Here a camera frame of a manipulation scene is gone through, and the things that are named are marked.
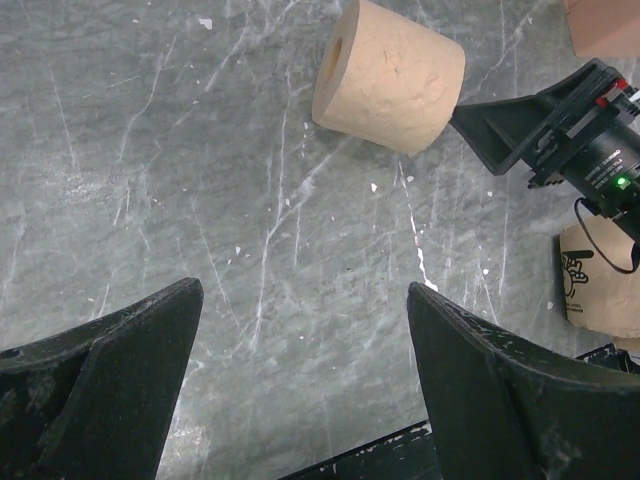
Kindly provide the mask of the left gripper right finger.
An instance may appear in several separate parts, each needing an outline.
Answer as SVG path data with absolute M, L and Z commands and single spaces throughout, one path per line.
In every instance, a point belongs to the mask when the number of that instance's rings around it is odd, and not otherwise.
M 605 345 L 569 358 L 420 283 L 407 312 L 446 479 L 635 479 L 639 367 Z

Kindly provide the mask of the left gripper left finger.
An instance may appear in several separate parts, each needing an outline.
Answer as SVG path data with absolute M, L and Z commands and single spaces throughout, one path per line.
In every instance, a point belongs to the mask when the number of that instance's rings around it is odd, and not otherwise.
M 4 479 L 155 478 L 204 293 L 184 278 L 1 354 Z

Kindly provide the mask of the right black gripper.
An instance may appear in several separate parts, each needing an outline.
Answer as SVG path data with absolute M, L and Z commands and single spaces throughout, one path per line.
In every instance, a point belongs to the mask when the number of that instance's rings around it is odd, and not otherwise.
M 614 67 L 587 62 L 566 79 L 510 100 L 454 109 L 450 124 L 495 176 L 524 161 L 530 189 L 566 181 L 597 214 L 639 218 L 639 116 L 632 87 Z

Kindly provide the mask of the tan paper roll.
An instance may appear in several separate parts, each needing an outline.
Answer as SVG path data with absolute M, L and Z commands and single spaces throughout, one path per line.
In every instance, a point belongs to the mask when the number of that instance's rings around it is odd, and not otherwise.
M 465 63 L 455 41 L 372 1 L 352 1 L 327 42 L 312 119 L 415 155 L 449 122 Z

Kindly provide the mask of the tan roll with label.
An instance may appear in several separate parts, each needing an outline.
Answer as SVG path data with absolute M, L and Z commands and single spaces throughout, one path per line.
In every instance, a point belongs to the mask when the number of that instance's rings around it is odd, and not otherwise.
M 639 273 L 632 267 L 634 242 L 602 217 L 575 224 L 559 236 L 567 317 L 574 326 L 609 335 L 614 345 L 639 353 Z

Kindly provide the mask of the orange plastic file organizer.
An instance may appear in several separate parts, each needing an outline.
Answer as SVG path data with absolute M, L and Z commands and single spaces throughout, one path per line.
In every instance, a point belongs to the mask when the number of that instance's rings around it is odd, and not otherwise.
M 567 0 L 562 4 L 577 57 L 639 56 L 639 0 Z

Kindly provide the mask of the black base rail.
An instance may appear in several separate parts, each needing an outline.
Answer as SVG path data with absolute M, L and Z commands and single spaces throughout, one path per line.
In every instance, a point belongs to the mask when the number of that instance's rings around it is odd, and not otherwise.
M 446 479 L 429 418 L 299 472 L 302 479 Z

